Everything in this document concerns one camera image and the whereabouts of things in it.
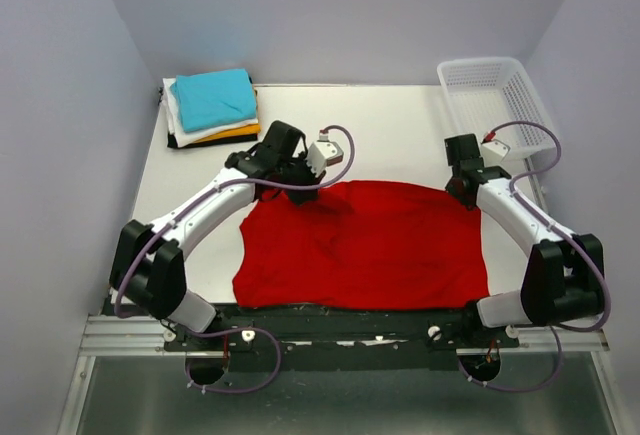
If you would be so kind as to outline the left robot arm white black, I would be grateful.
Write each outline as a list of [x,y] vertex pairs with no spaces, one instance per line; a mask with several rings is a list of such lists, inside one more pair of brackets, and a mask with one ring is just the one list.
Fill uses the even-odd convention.
[[327,168],[342,159],[342,149],[327,131],[308,144],[295,127],[272,123],[262,141],[232,153],[212,181],[182,205],[150,223],[132,220],[124,226],[110,275],[115,314],[131,317],[123,305],[129,300],[157,320],[187,328],[197,348],[214,348],[222,327],[215,307],[187,286],[189,255],[267,188],[286,192],[296,203],[313,199]]

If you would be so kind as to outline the red t shirt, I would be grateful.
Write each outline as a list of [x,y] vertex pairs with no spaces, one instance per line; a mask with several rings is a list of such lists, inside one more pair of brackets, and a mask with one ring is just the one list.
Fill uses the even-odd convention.
[[442,190],[348,181],[301,206],[260,201],[241,223],[239,305],[462,308],[489,294],[481,215]]

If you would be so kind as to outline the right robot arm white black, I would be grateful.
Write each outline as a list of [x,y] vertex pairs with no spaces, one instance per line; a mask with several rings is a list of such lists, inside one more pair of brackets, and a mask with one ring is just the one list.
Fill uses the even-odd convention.
[[471,303],[460,334],[480,347],[508,325],[561,325],[610,312],[599,239],[549,219],[517,189],[507,171],[489,166],[473,134],[444,141],[452,176],[446,191],[469,210],[491,217],[528,256],[521,288]]

